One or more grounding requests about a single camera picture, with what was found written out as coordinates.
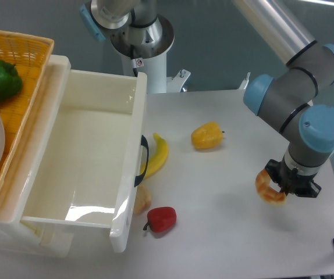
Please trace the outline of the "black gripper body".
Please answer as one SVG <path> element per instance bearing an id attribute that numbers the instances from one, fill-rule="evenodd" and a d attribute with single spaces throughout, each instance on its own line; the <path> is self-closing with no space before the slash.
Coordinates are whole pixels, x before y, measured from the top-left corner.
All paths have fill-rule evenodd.
<path id="1" fill-rule="evenodd" d="M 288 168 L 284 160 L 280 162 L 269 160 L 265 170 L 269 176 L 278 180 L 280 192 L 283 192 L 283 188 L 287 187 L 291 189 L 291 194 L 297 197 L 316 198 L 321 191 L 321 187 L 314 182 L 316 174 L 303 175 L 301 170 L 296 167 Z"/>

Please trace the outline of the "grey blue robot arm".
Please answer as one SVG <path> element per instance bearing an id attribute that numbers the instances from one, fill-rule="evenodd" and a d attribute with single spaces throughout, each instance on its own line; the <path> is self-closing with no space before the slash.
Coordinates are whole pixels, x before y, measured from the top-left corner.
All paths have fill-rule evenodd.
<path id="1" fill-rule="evenodd" d="M 320 45 L 278 1 L 235 5 L 288 68 L 279 78 L 263 74 L 242 83 L 244 104 L 289 142 L 283 159 L 265 166 L 266 179 L 257 182 L 257 191 L 264 197 L 315 198 L 321 188 L 314 177 L 334 152 L 334 108 L 310 102 L 334 83 L 334 45 Z M 175 36 L 155 1 L 88 1 L 80 16 L 93 38 L 110 39 L 124 74 L 145 73 L 152 93 L 182 90 L 189 75 L 166 75 L 166 53 Z"/>

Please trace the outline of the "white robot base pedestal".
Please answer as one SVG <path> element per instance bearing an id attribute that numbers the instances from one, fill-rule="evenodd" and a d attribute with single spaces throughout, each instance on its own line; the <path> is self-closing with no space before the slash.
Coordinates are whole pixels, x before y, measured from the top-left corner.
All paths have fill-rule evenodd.
<path id="1" fill-rule="evenodd" d="M 127 26 L 111 36 L 111 44 L 119 54 L 125 76 L 147 75 L 148 93 L 182 92 L 191 72 L 181 69 L 172 77 L 167 75 L 167 53 L 175 40 L 169 20 L 157 15 L 146 27 Z"/>

